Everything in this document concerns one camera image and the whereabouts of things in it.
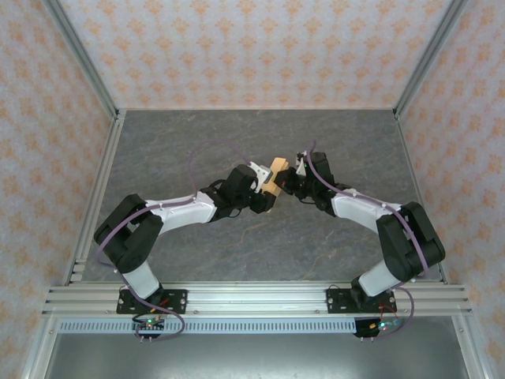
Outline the aluminium frame post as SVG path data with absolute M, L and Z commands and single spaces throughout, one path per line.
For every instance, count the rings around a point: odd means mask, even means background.
M 474 319 L 453 316 L 454 330 L 469 379 L 491 379 L 478 339 Z
M 60 318 L 43 318 L 28 352 L 21 379 L 44 379 L 60 328 Z
M 88 83 L 97 95 L 103 109 L 109 116 L 116 118 L 118 116 L 119 109 L 113 101 L 111 94 L 99 74 L 99 71 L 95 67 L 95 64 L 87 52 L 85 45 L 78 36 L 76 29 L 73 27 L 73 24 L 60 0 L 41 0 L 41 2 L 62 34 L 62 38 L 65 40 L 74 58 L 77 60 L 77 63 L 82 69 Z
M 423 80 L 438 57 L 443 45 L 452 33 L 468 1 L 469 0 L 451 0 L 439 25 L 432 35 L 432 38 L 429 40 L 427 47 L 410 76 L 410 79 L 407 81 L 396 106 L 393 108 L 393 114 L 396 120 L 399 120 L 406 113 L 408 106 L 421 87 Z

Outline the yellow paper box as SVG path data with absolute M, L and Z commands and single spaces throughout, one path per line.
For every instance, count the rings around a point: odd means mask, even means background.
M 260 205 L 260 197 L 261 197 L 262 193 L 264 193 L 264 192 L 272 193 L 276 196 L 276 200 L 278 199 L 282 190 L 275 184 L 275 180 L 277 178 L 280 178 L 280 172 L 287 169 L 288 167 L 289 167 L 289 163 L 288 163 L 287 159 L 280 158 L 280 157 L 276 157 L 273 159 L 271 166 L 269 167 L 272 170 L 272 177 L 267 184 L 262 185 L 261 191 L 258 193 L 258 197 L 259 197 L 258 210 L 259 210 L 259 205 Z

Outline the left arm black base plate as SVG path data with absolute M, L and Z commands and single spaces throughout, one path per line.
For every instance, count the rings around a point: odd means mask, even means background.
M 157 292 L 146 299 L 146 302 L 164 309 L 172 310 L 179 314 L 184 314 L 187 303 L 187 295 L 187 290 L 158 289 Z M 153 308 L 151 305 L 146 306 L 145 304 L 139 302 L 129 289 L 121 289 L 119 291 L 116 313 L 134 315 L 162 313 L 162 311 Z

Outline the grey metal sheet panel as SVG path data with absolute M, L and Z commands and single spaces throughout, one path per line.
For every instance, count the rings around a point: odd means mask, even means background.
M 351 335 L 186 335 L 57 338 L 44 379 L 469 379 L 457 342 L 359 342 Z

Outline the aluminium mounting rail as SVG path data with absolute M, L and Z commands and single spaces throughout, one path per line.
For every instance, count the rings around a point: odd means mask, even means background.
M 188 292 L 187 317 L 322 317 L 327 314 L 327 290 L 346 283 L 325 281 L 180 282 L 168 289 Z M 79 282 L 51 287 L 43 315 L 111 316 L 116 312 L 119 283 Z M 475 305 L 463 285 L 417 281 L 394 292 L 397 314 L 406 316 L 472 316 Z

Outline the aluminium side rail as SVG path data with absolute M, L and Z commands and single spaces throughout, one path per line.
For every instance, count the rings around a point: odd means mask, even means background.
M 89 251 L 93 244 L 95 225 L 99 217 L 99 210 L 103 202 L 103 196 L 107 187 L 110 169 L 114 162 L 126 113 L 126 109 L 119 109 L 118 113 L 111 120 L 80 230 L 65 268 L 62 286 L 68 286 L 73 283 L 74 276 L 77 276 L 77 281 L 80 281 L 82 278 L 82 272 L 84 271 Z
M 406 161 L 407 161 L 407 164 L 408 164 L 408 167 L 409 167 L 409 170 L 410 170 L 410 176 L 411 176 L 411 178 L 413 180 L 413 186 L 414 186 L 414 189 L 415 189 L 417 201 L 421 205 L 425 205 L 424 204 L 424 200 L 423 200 L 423 196 L 422 196 L 422 193 L 421 193 L 421 189 L 419 187 L 419 183 L 418 183 L 418 180 L 417 180 L 417 176 L 415 174 L 415 170 L 414 170 L 414 166 L 413 166 L 413 161 L 412 161 L 412 159 L 410 157 L 408 146 L 407 146 L 407 143 L 406 143 L 406 135 L 404 134 L 404 132 L 402 130 L 401 120 L 399 118 L 396 118 L 395 119 L 395 123 L 396 123 L 396 126 L 397 126 L 398 135 L 400 137 L 404 153 L 406 155 Z M 442 261 L 442 262 L 440 262 L 440 263 L 432 266 L 429 269 L 428 274 L 425 274 L 424 280 L 425 281 L 430 281 L 430 282 L 435 282 L 435 281 L 436 282 L 441 282 L 444 285 L 448 285 L 450 283 L 450 280 L 447 278 L 447 275 L 445 273 L 445 268 L 446 267 L 445 267 L 445 262 L 444 261 Z

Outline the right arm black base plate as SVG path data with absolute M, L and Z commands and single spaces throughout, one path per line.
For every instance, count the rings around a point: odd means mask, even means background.
M 377 296 L 367 296 L 356 287 L 340 288 L 330 286 L 326 290 L 328 313 L 395 313 L 395 297 L 391 292 L 382 292 Z

